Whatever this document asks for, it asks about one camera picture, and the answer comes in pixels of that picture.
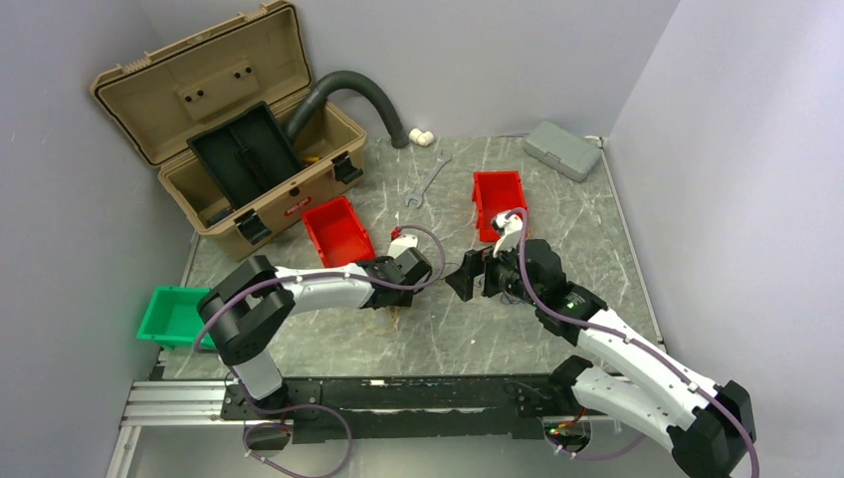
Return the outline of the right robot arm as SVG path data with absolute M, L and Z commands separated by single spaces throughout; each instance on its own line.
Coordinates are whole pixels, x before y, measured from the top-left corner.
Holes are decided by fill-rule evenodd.
M 559 256 L 541 239 L 516 249 L 470 250 L 446 282 L 462 301 L 482 277 L 485 297 L 508 294 L 533 306 L 543 327 L 620 372 L 612 376 L 572 356 L 548 377 L 554 409 L 600 411 L 662 445 L 689 477 L 727 477 L 748 458 L 759 476 L 748 391 L 718 384 L 669 357 L 628 326 L 597 295 L 566 278 Z

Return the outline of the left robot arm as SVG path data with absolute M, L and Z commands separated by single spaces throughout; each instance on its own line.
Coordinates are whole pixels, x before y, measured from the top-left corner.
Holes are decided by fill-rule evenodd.
M 284 409 L 287 393 L 268 345 L 287 318 L 325 309 L 408 307 L 433 279 L 433 266 L 415 247 L 323 269 L 276 267 L 255 256 L 198 302 L 203 327 L 194 348 L 210 337 L 221 362 L 245 385 L 247 405 L 271 418 Z

